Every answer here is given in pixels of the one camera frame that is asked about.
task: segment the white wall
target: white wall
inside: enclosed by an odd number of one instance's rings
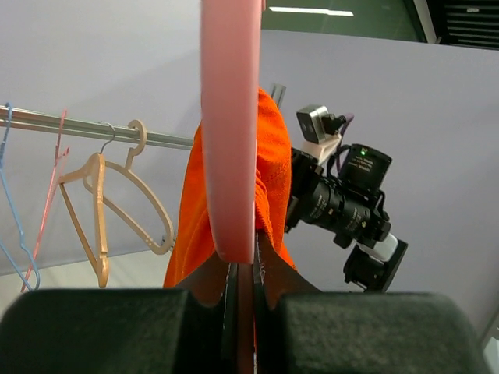
[[[199,119],[198,1],[46,0],[8,2],[0,30],[1,101],[32,110],[126,125],[142,118],[156,131],[192,135]],[[499,157],[499,54],[354,37],[264,32],[261,83],[288,87],[283,113],[293,143],[301,134],[294,113],[310,103],[352,111],[348,142],[366,143],[394,158],[384,188],[394,233],[409,242],[394,291],[434,291],[452,297],[479,332],[497,308],[496,197]],[[27,241],[36,238],[55,136],[12,131],[6,172],[23,218]],[[64,137],[68,170],[78,168],[102,142]],[[106,156],[120,161],[127,146]],[[136,173],[158,194],[172,219],[188,153],[148,147]],[[152,207],[129,184],[108,173],[106,191],[161,238]],[[89,196],[69,193],[91,229]],[[13,221],[0,193],[0,238],[16,258]],[[143,246],[108,213],[111,254]],[[301,224],[286,238],[302,273],[324,289],[344,290],[348,255],[331,234]],[[40,264],[84,259],[58,197]],[[12,271],[0,256],[0,272]]]
[[[495,339],[490,339],[489,344],[485,347],[483,355],[487,360],[493,374],[499,374],[499,342]]]

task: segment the orange cloth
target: orange cloth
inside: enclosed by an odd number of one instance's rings
[[[164,287],[173,287],[214,252],[207,212],[201,126],[187,164],[180,202],[179,232]],[[291,188],[291,141],[284,119],[272,98],[258,93],[256,227],[264,229],[278,255],[295,267],[283,242]]]

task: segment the ceiling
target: ceiling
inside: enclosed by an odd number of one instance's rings
[[[499,50],[499,0],[428,1],[441,44]]]
[[[296,9],[319,9],[328,14],[297,13]],[[352,14],[335,15],[334,11]],[[267,0],[262,27],[426,42],[413,0]]]

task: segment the clothes hanger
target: clothes hanger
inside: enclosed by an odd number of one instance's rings
[[[104,218],[104,173],[105,173],[105,160],[102,153],[94,153],[90,156],[88,161],[80,169],[72,171],[66,175],[59,177],[58,185],[61,189],[62,198],[68,208],[69,216],[76,229],[78,238],[81,241],[83,249],[87,254],[90,265],[97,275],[100,288],[105,288],[108,284],[109,278],[109,260],[108,260],[108,240],[106,237],[106,223]],[[92,180],[92,203],[94,206],[94,232],[95,232],[95,251],[97,257],[94,255],[87,237],[83,233],[78,217],[76,216],[71,200],[65,190],[65,184],[74,182],[84,178],[91,178]]]
[[[14,220],[16,221],[17,230],[19,232],[19,246],[28,255],[31,266],[34,269],[35,276],[37,278],[37,283],[35,284],[34,288],[31,287],[31,285],[28,283],[28,280],[23,276],[23,272],[17,266],[16,262],[14,261],[10,252],[7,250],[2,241],[0,241],[0,249],[2,249],[2,251],[5,253],[7,259],[12,264],[14,270],[16,271],[17,275],[19,275],[24,285],[26,285],[27,289],[32,291],[33,289],[36,290],[40,287],[40,272],[38,271],[38,266],[34,261],[33,255],[25,245],[23,225],[21,224],[21,220],[19,218],[19,214],[17,213],[17,209],[14,206],[14,202],[10,194],[9,187],[7,186],[7,181],[5,179],[5,173],[3,171],[3,165],[4,165],[3,157],[5,154],[5,145],[7,144],[7,138],[9,136],[9,130],[12,124],[12,105],[10,103],[7,103],[5,106],[9,109],[9,113],[7,114],[7,121],[5,124],[5,133],[3,136],[2,144],[0,144],[0,179],[2,180],[3,189],[5,190],[5,194],[7,195],[7,201],[9,202],[10,210],[12,211],[12,215],[14,216]]]
[[[201,2],[203,162],[211,232],[225,262],[254,259],[263,0]],[[230,17],[230,22],[221,22]]]
[[[112,170],[117,171],[119,174],[123,175],[125,178],[129,179],[134,185],[136,185],[140,191],[147,197],[150,203],[153,205],[156,213],[161,218],[161,222],[165,227],[165,236],[162,243],[159,245],[152,239],[152,237],[145,232],[145,230],[131,218],[125,211],[123,211],[120,207],[116,206],[110,199],[104,196],[104,204],[111,208],[113,212],[115,212],[122,220],[132,228],[139,237],[144,240],[147,246],[157,255],[164,255],[171,247],[173,243],[174,230],[173,223],[170,220],[170,217],[166,213],[166,209],[163,207],[159,199],[156,197],[154,192],[149,188],[146,183],[137,177],[135,173],[133,173],[132,162],[135,156],[138,156],[142,153],[144,147],[146,146],[147,141],[147,130],[145,125],[139,120],[133,120],[128,124],[128,127],[131,129],[136,129],[139,131],[140,140],[139,145],[135,148],[130,148],[128,151],[128,156],[126,158],[125,166],[116,164],[111,161],[105,161],[106,168],[111,168]],[[83,185],[88,191],[92,191],[92,185],[89,183],[88,178],[83,178]]]
[[[38,250],[40,249],[41,238],[43,237],[45,231],[45,223],[47,222],[48,214],[50,213],[50,209],[52,206],[52,201],[54,201],[55,191],[57,190],[57,185],[55,184],[58,181],[59,175],[62,173],[65,167],[65,163],[68,160],[67,156],[69,154],[69,147],[67,147],[64,152],[59,153],[59,148],[61,146],[61,135],[62,135],[62,127],[64,126],[65,117],[67,115],[67,110],[65,109],[62,112],[61,121],[59,123],[59,131],[57,134],[57,143],[55,144],[55,155],[54,155],[54,167],[52,169],[52,175],[50,178],[50,184],[48,185],[47,191],[47,199],[45,200],[44,212],[41,217],[40,229],[38,230],[37,243],[34,246],[33,258],[36,260],[38,255]],[[27,281],[30,279],[31,271],[33,267],[28,267],[28,271],[26,272]],[[23,284],[21,287],[21,292],[26,290],[26,285]]]

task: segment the black camera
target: black camera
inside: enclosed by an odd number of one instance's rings
[[[331,175],[336,157],[348,150],[338,177]],[[384,212],[381,183],[391,158],[378,150],[344,146],[327,162],[327,176],[317,159],[292,149],[292,189],[286,232],[304,221],[334,232],[334,243],[348,248],[352,240],[373,247],[391,230]]]
[[[309,105],[297,117],[309,153],[292,148],[285,231],[304,221],[333,232],[334,243],[343,249],[355,241],[343,269],[345,282],[365,291],[386,291],[408,248],[390,233],[390,217],[384,211],[380,187],[391,157],[362,144],[341,146],[353,115],[335,117],[324,106]],[[338,175],[331,172],[335,164]]]

